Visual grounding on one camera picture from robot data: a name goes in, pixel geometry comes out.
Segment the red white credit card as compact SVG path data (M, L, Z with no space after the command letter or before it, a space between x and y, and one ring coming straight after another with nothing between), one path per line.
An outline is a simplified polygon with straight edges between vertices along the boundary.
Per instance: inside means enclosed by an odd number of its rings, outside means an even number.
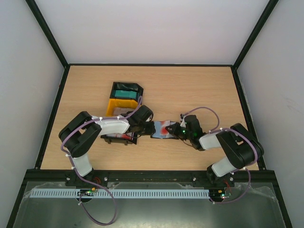
M170 120L165 121L155 121L155 137L156 138L168 138L169 133L166 131L165 127L170 125Z

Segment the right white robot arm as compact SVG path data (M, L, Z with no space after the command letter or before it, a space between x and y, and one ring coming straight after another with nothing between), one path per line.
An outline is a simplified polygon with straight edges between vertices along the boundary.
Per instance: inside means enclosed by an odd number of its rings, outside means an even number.
M187 115L181 123L171 123L165 129L180 140L190 141L196 150L223 149L225 157L207 168L207 180L212 186L218 186L229 173L256 163L264 155L260 142L240 123L205 133L197 117Z

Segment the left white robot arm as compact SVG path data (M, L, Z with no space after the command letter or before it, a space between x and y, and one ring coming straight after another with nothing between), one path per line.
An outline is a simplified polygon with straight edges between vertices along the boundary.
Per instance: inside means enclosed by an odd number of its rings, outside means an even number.
M152 110L145 105L112 117L91 116L82 111L59 132L61 150L71 161L72 169L84 177L93 170L87 153L96 138L125 133L152 135L155 133L152 118Z

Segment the black leather card holder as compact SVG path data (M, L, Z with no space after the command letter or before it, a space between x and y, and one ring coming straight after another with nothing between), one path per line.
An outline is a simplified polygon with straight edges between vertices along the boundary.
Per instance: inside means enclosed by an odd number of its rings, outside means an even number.
M175 137L174 135L170 134L167 130L166 127L169 125L173 125L176 122L172 122L170 120L165 120L165 121L154 121L154 128L155 128L155 133L153 133L150 137L153 139L173 139L177 140L178 138Z

